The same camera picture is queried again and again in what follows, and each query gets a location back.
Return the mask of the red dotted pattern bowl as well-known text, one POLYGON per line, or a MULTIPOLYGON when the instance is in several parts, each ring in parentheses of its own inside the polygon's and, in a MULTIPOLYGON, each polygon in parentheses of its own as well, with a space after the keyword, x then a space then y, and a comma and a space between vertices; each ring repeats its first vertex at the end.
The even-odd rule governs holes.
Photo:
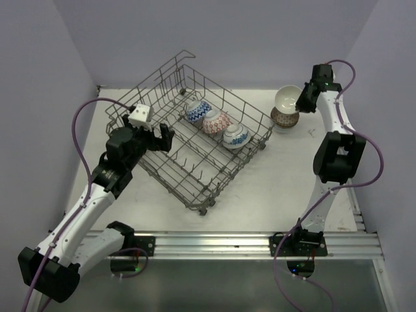
POLYGON ((294 114, 284 114, 273 107, 270 112, 270 118, 278 127, 288 129, 294 127, 298 123, 300 114, 298 112, 294 114))

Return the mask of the blue zigzag bowl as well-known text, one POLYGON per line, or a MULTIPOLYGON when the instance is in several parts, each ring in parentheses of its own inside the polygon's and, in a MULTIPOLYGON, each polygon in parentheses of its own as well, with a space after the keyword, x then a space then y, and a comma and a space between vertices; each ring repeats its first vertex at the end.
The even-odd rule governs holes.
POLYGON ((212 109, 211 105, 204 100, 194 100, 186 109, 186 117, 190 123, 200 121, 212 109))

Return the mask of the plain white bowl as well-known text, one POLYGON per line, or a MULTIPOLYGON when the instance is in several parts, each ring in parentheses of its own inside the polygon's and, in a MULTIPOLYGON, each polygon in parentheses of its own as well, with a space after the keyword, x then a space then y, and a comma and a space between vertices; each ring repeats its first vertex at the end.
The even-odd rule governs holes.
POLYGON ((280 127, 275 127, 274 130, 275 132, 282 133, 282 134, 292 133, 294 131, 293 128, 280 128, 280 127))

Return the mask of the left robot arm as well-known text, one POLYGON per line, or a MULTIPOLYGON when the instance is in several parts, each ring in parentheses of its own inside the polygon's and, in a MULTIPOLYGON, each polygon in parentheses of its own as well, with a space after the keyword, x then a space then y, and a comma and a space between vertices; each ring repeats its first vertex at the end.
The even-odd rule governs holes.
POLYGON ((84 192, 60 224, 34 249, 25 247, 18 255, 23 281, 62 303, 76 290, 81 276, 107 255, 139 252, 133 228, 121 223, 109 224, 88 246, 81 243, 99 216, 109 208, 132 180, 133 168, 147 151, 169 152, 175 135, 165 123, 161 136, 153 129, 133 126, 127 116, 124 125, 110 132, 106 150, 88 178, 84 192))

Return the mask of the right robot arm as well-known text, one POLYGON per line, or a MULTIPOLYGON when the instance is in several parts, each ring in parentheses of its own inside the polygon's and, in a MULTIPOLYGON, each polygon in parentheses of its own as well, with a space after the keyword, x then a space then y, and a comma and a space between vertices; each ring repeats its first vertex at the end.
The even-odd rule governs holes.
POLYGON ((342 91, 341 85, 334 81, 332 66, 317 64, 296 102, 298 112, 320 112, 326 134, 313 159, 316 175, 313 193, 287 239, 292 256, 328 254, 324 240, 328 213, 340 187, 357 172, 363 155, 366 140, 349 132, 346 129, 349 120, 341 116, 342 91))

